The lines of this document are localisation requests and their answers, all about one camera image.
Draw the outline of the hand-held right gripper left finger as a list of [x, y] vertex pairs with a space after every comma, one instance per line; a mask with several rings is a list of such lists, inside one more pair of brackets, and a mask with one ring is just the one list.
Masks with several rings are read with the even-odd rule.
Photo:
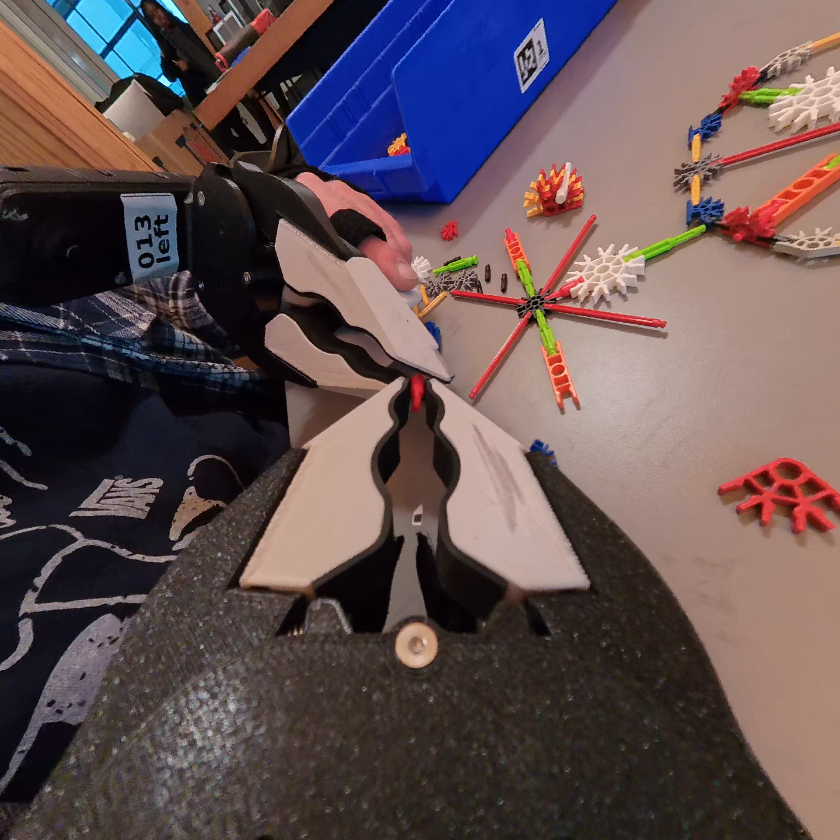
[[245, 590], [314, 594], [369, 559], [392, 527], [380, 466], [407, 419], [401, 377], [308, 441], [288, 489], [239, 577]]

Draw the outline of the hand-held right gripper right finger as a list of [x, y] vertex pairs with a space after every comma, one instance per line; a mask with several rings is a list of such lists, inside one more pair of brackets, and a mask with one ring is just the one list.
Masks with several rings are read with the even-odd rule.
[[456, 601], [586, 591], [590, 580], [519, 442], [445, 385], [426, 389], [445, 493], [435, 566]]

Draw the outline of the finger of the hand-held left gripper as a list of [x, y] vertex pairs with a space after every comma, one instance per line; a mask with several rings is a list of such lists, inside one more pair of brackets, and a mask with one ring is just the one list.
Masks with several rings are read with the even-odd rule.
[[452, 381], [433, 336], [373, 261], [353, 248], [350, 256], [337, 256], [286, 219], [278, 223], [275, 247], [286, 285], [300, 298], [330, 305], [393, 362]]
[[266, 325], [266, 349], [318, 388], [348, 396], [372, 396], [396, 378], [362, 348], [340, 339], [329, 341], [317, 328], [307, 332], [306, 325], [303, 316], [275, 316]]

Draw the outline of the half-built spoke toy model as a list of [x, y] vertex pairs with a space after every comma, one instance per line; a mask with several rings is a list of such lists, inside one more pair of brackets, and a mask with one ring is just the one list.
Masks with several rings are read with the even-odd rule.
[[560, 263], [550, 276], [549, 280], [541, 289], [534, 286], [530, 268], [523, 257], [524, 250], [522, 242], [517, 234], [509, 227], [505, 230], [505, 246], [509, 257], [513, 260], [513, 266], [519, 278], [520, 284], [525, 291], [522, 298], [506, 297], [502, 295], [490, 295], [487, 293], [474, 293], [461, 290], [454, 290], [450, 296], [459, 300], [477, 301], [482, 303], [494, 303], [514, 308], [518, 315], [518, 325], [509, 338], [504, 342], [499, 351], [493, 357], [484, 373], [468, 393], [468, 398], [475, 401], [485, 390], [496, 371], [501, 367], [503, 361], [508, 357], [514, 345], [526, 331], [530, 323], [537, 324], [533, 313], [541, 309], [548, 321], [548, 315], [558, 313], [573, 316], [576, 318], [601, 320], [604, 322], [624, 324], [644, 329], [665, 329], [667, 322], [656, 318], [643, 318], [625, 314], [618, 314], [606, 311], [595, 311], [574, 307], [560, 303], [562, 289], [555, 289], [554, 286], [560, 280], [561, 275], [571, 267], [572, 258], [577, 256], [589, 233], [595, 226], [596, 215], [591, 215], [584, 223], [581, 231], [574, 239], [572, 246], [563, 255]]

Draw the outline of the orange ladder connector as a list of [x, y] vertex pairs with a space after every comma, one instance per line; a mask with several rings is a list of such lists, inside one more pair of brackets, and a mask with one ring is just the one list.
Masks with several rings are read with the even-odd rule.
[[564, 403], [567, 399], [572, 400], [576, 410], [580, 410], [580, 398], [575, 389], [561, 342], [556, 340], [553, 351], [551, 352], [542, 346], [541, 352], [549, 377], [549, 383], [552, 387], [553, 397], [560, 411], [562, 413], [565, 411]]

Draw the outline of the blue plastic bin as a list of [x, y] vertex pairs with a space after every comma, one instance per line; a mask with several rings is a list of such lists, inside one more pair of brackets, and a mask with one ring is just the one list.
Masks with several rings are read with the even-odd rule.
[[[394, 1], [292, 110], [306, 160], [376, 201], [451, 203], [613, 1]], [[540, 18], [550, 61], [521, 93], [514, 53]], [[388, 157], [406, 133], [412, 152]]]

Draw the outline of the person's left hand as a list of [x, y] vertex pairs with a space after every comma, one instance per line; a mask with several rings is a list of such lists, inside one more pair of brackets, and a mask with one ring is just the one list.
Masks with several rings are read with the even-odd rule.
[[419, 279], [412, 267], [413, 248], [393, 216], [367, 195], [341, 181], [324, 181], [313, 172], [300, 173], [296, 181], [318, 198], [328, 216], [355, 211], [381, 228], [385, 238], [370, 235], [360, 242], [358, 250], [379, 267], [395, 289], [415, 288]]

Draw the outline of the white round bin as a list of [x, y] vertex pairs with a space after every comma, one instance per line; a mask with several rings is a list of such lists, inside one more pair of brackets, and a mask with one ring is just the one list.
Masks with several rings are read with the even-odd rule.
[[151, 134], [165, 118], [184, 106], [183, 98], [172, 89], [142, 73], [118, 80], [108, 96], [94, 104], [96, 110], [133, 140]]

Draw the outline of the red yellow connector cluster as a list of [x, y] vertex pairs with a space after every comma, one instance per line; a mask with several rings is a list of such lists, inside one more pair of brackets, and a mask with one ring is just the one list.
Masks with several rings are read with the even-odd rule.
[[582, 177], [567, 161], [561, 166], [553, 164], [548, 172], [541, 169], [524, 194], [523, 208], [526, 218], [553, 217], [581, 208], [584, 196]]

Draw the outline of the dark printed t-shirt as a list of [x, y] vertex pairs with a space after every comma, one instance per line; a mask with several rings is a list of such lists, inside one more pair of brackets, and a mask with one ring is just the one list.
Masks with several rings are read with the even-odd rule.
[[264, 396], [2, 364], [2, 804], [34, 798], [156, 582], [288, 449]]

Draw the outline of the long wooden table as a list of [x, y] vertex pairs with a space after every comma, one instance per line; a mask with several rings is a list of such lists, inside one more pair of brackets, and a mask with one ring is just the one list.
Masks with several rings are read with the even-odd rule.
[[270, 72], [295, 42], [333, 4], [332, 1], [294, 1], [268, 27], [232, 69], [219, 79], [196, 107], [194, 115], [207, 131], [233, 110], [241, 99]]

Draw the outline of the small red toy piece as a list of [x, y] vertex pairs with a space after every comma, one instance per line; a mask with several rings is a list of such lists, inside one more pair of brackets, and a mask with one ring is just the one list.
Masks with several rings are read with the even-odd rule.
[[717, 493], [720, 497], [741, 493], [736, 512], [755, 512], [760, 526], [765, 528], [779, 510], [796, 535], [807, 529], [830, 532], [837, 526], [830, 516], [838, 518], [838, 489], [793, 458], [772, 460], [721, 484]]

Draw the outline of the white printed tag sticker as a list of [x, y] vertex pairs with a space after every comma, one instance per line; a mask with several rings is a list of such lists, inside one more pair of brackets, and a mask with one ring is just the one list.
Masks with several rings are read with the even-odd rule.
[[514, 52], [514, 66], [521, 93], [525, 93], [550, 62], [544, 19], [541, 17]]

